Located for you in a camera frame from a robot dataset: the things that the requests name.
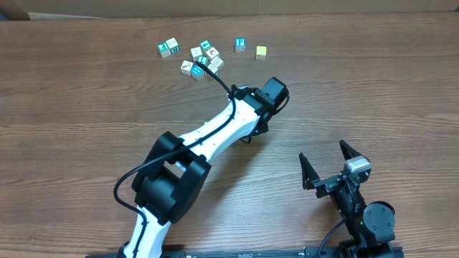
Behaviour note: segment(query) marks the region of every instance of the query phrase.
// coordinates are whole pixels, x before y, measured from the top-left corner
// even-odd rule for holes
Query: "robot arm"
[[[401,248],[393,248],[395,239],[395,210],[383,201],[365,204],[359,188],[368,180],[372,171],[370,160],[354,150],[344,140],[339,142],[344,159],[344,169],[337,176],[321,180],[308,159],[301,153],[303,188],[317,190],[317,198],[329,195],[351,235],[351,240],[341,242],[333,251],[310,251],[320,258],[403,258]]]
[[[211,168],[209,163],[236,140],[267,132],[268,121],[279,111],[279,105],[288,97],[288,90],[273,77],[261,90],[233,85],[232,94],[236,104],[234,118],[201,144],[166,160],[184,171],[181,178],[166,168],[164,162],[142,168],[134,178],[135,202],[147,218],[136,257],[161,256],[161,246],[169,227],[180,220],[196,200]],[[203,138],[223,124],[232,114],[232,109],[230,103],[208,123],[178,138],[170,132],[164,133],[155,142],[144,163]],[[133,257],[142,227],[143,219],[138,215],[131,241],[121,247],[118,257]]]

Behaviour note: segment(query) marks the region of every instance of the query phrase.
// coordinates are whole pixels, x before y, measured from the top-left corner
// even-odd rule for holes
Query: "cardboard wall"
[[[93,17],[454,11],[459,0],[16,0],[29,13]]]

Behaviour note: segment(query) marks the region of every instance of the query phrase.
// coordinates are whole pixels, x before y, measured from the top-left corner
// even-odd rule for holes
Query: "wooden table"
[[[454,13],[0,23],[0,257],[83,257],[130,239],[136,215],[113,199],[116,180],[160,134],[189,132],[227,105],[215,81],[180,73],[204,39],[228,85],[276,76],[291,100],[269,133],[212,164],[165,244],[318,246],[339,215],[302,189],[298,154],[326,178],[342,169],[344,139],[372,160],[366,202],[397,211],[393,244],[407,257],[457,257],[458,27]],[[171,37],[181,51],[161,59],[156,45]],[[133,200],[129,183],[120,194]],[[348,237],[340,229],[329,244]]]

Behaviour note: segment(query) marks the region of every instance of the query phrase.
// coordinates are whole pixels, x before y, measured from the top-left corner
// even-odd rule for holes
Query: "toy block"
[[[191,49],[191,56],[193,57],[193,61],[197,61],[200,55],[202,55],[201,47],[195,47]]]
[[[236,38],[235,49],[236,49],[236,52],[245,51],[245,38]]]
[[[191,76],[196,80],[200,80],[204,76],[204,70],[199,68],[199,66],[194,65],[191,69]]]
[[[223,68],[223,60],[220,57],[215,57],[212,61],[210,61],[218,70]]]
[[[169,47],[169,49],[171,50],[171,54],[177,53],[180,50],[179,43],[177,43],[175,38],[166,40],[166,44]]]
[[[212,44],[210,44],[209,40],[204,40],[203,42],[199,43],[199,46],[201,47],[202,52],[205,53],[212,47]]]
[[[192,67],[193,67],[193,62],[184,60],[184,62],[180,66],[181,73],[184,75],[191,75]]]
[[[202,55],[202,56],[198,56],[198,62],[200,62],[201,64],[207,66],[208,63],[209,63],[209,58]]]
[[[158,51],[159,51],[159,54],[161,54],[161,57],[163,58],[171,55],[171,50],[169,49],[169,47],[167,46],[165,42],[158,44]]]
[[[209,59],[214,59],[215,57],[220,56],[220,53],[215,49],[215,47],[209,48],[209,50],[206,51],[206,56],[209,57]]]
[[[263,46],[257,46],[257,60],[266,60],[266,52],[268,48]]]

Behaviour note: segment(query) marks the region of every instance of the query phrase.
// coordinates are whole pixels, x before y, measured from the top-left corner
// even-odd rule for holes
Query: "white block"
[[[191,75],[192,67],[193,67],[193,62],[185,60],[180,66],[181,73],[184,75]]]
[[[177,43],[175,38],[166,40],[166,44],[169,47],[169,49],[171,50],[171,54],[177,53],[180,50],[179,43]]]
[[[223,68],[223,60],[220,57],[215,57],[212,61],[210,61],[218,70]]]
[[[209,64],[209,66],[208,66],[207,68],[209,68],[209,70],[210,70],[211,72],[213,72],[215,75],[218,75],[218,72],[219,72],[219,71],[218,71],[218,68],[217,68],[215,65]],[[211,80],[214,79],[214,78],[213,78],[212,76],[210,76],[210,74],[208,74],[208,73],[206,73],[206,76],[207,76],[209,79],[211,79]]]
[[[200,55],[202,55],[201,47],[195,47],[191,49],[191,56],[193,57],[193,61],[197,61]]]
[[[169,47],[167,46],[165,42],[158,44],[158,51],[159,51],[159,54],[161,54],[161,57],[163,58],[171,55],[171,50],[169,49]]]
[[[212,60],[215,57],[220,56],[220,53],[215,49],[215,47],[211,47],[209,50],[206,51],[206,56],[208,56],[209,59]]]

